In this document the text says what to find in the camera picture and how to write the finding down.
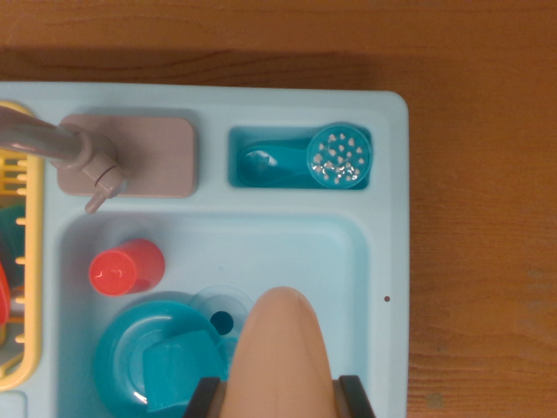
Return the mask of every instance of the light blue toy sink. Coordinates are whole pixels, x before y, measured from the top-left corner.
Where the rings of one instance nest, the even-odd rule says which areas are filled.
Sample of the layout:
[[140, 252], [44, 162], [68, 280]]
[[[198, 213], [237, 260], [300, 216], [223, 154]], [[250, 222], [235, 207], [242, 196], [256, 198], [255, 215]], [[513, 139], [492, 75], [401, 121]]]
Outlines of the light blue toy sink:
[[[165, 296], [190, 299], [215, 285], [256, 300], [276, 286], [311, 302], [333, 378], [357, 374], [378, 417], [406, 416], [409, 303], [408, 115], [390, 92], [278, 91], [125, 84], [0, 84], [57, 124], [71, 113], [183, 116], [199, 141], [198, 190], [187, 199], [115, 198], [94, 215], [86, 197], [44, 193], [43, 355], [0, 416], [112, 418], [92, 359], [124, 308]], [[255, 189], [231, 184], [231, 131], [239, 126], [327, 125], [371, 134], [373, 166], [361, 190]], [[93, 257], [128, 238], [156, 243], [166, 260], [148, 293], [107, 298], [88, 280]]]

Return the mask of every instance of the wood grain surface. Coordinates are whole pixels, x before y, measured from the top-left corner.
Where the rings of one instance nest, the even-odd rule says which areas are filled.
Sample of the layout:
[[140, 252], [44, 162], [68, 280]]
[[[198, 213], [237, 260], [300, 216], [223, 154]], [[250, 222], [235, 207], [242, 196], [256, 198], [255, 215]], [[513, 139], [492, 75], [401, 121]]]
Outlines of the wood grain surface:
[[398, 92], [408, 416], [557, 416], [557, 2], [11, 1], [0, 79]]

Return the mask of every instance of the blue bowl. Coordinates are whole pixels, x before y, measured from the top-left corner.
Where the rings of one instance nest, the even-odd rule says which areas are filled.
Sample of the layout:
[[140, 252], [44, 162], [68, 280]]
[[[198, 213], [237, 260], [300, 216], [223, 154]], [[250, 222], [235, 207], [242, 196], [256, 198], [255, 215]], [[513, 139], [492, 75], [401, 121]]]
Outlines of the blue bowl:
[[98, 343], [93, 367], [98, 393], [115, 417], [180, 418], [184, 414], [184, 405], [147, 412], [144, 351], [191, 331], [206, 331], [216, 346], [220, 342], [214, 326], [201, 313], [170, 300], [136, 305], [109, 325]]

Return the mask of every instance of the small hole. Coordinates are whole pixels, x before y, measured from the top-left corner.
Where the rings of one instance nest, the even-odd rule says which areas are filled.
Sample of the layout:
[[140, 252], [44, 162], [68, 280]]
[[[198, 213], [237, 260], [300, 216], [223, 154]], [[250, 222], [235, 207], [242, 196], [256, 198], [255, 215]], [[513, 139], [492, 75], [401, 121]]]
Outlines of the small hole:
[[218, 335], [227, 335], [234, 328], [234, 319], [229, 313], [218, 311], [211, 317], [211, 324], [217, 330]]

